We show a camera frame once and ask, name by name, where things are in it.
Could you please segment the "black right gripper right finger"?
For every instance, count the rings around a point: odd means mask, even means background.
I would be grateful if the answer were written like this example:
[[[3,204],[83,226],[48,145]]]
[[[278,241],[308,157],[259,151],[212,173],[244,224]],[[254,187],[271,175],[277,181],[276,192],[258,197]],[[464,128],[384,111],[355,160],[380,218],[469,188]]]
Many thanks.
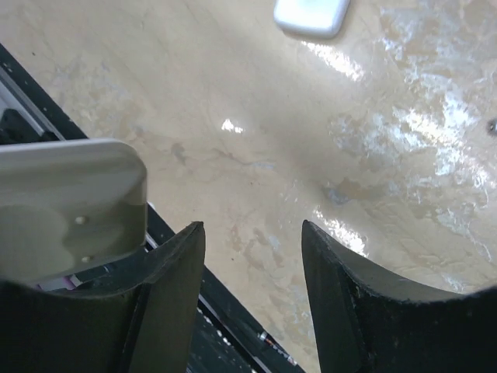
[[[496,289],[468,295],[391,272],[304,221],[301,252],[323,372],[494,372]]]

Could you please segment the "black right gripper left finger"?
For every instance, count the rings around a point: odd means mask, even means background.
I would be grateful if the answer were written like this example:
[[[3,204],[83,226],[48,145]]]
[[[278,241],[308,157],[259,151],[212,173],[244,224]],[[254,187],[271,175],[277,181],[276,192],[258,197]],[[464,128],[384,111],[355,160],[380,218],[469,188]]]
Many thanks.
[[[184,372],[205,231],[195,221],[163,245],[72,291],[1,282],[3,372]]]

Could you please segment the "grey remote control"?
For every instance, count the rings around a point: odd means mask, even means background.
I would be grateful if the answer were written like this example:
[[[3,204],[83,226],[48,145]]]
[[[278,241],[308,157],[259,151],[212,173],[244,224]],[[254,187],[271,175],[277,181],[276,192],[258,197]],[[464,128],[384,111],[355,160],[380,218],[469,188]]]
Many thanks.
[[[131,146],[2,146],[2,278],[39,284],[123,259],[144,244],[147,220],[147,169]]]

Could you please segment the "white remote control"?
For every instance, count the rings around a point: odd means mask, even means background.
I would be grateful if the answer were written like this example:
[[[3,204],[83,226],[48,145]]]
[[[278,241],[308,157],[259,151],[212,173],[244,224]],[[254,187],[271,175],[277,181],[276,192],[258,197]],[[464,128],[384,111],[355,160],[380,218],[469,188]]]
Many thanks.
[[[341,29],[350,0],[277,0],[273,19],[285,33],[332,39]]]

